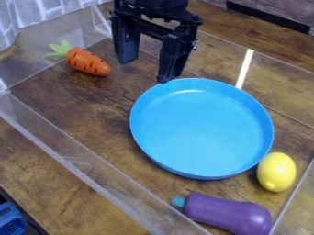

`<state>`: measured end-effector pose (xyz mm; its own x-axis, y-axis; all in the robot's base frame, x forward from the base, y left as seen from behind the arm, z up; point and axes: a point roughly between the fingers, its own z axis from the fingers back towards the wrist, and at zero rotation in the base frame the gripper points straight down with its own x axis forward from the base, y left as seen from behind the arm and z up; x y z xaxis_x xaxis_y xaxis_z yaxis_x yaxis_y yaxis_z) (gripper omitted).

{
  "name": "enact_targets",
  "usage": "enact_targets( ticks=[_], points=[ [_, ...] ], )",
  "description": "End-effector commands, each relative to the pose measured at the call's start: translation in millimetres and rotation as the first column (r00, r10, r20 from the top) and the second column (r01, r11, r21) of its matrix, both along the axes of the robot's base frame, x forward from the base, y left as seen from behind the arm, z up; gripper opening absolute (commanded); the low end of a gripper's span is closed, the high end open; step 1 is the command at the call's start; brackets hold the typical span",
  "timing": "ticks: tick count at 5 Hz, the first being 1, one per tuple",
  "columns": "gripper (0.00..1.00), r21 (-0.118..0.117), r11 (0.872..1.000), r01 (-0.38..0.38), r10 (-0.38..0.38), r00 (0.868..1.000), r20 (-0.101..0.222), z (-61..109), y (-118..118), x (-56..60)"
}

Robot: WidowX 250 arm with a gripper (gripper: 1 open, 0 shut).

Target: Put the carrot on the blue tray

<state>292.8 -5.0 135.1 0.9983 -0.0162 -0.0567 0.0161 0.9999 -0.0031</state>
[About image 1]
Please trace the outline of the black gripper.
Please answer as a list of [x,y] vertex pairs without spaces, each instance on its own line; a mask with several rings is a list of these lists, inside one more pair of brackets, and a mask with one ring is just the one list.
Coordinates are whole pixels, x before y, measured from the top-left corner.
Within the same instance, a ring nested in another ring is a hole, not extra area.
[[[145,20],[162,19],[180,23],[176,29]],[[162,41],[157,81],[162,84],[185,70],[190,53],[197,49],[200,16],[188,11],[188,0],[114,0],[112,12],[113,41],[121,64],[140,57],[141,35]]]

